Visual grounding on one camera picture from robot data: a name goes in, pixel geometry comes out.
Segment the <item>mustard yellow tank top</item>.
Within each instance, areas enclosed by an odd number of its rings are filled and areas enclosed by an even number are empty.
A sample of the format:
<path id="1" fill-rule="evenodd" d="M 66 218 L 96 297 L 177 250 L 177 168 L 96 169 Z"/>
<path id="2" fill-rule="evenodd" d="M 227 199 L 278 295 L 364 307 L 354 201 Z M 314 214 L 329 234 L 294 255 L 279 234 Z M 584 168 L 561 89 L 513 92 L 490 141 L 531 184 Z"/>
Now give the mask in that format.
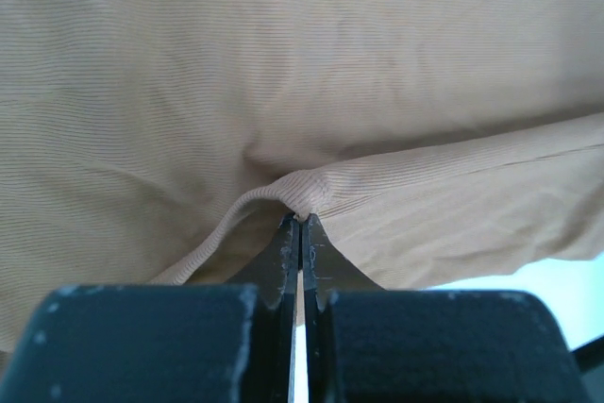
<path id="1" fill-rule="evenodd" d="M 603 248 L 603 0 L 1 0 L 1 354 L 317 215 L 377 283 Z"/>

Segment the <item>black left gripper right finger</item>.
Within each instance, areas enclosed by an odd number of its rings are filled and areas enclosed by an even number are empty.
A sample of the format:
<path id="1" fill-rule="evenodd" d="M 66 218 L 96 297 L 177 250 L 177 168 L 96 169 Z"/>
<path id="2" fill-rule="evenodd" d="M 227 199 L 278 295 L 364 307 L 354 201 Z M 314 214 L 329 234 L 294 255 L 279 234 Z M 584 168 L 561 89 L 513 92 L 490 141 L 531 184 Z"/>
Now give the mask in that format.
<path id="1" fill-rule="evenodd" d="M 309 401 L 338 402 L 330 300 L 341 292 L 373 292 L 382 287 L 333 245 L 315 214 L 302 223 L 301 269 Z"/>

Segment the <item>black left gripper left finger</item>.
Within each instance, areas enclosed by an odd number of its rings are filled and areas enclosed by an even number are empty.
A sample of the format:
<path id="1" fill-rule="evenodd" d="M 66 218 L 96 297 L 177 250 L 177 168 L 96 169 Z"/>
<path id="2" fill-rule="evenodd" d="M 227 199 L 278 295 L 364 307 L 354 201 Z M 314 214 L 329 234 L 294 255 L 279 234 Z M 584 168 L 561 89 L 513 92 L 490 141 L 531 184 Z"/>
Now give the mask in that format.
<path id="1" fill-rule="evenodd" d="M 241 402 L 294 400 L 296 298 L 301 225 L 291 214 L 270 243 L 227 282 L 252 284 L 258 297 L 249 331 Z"/>

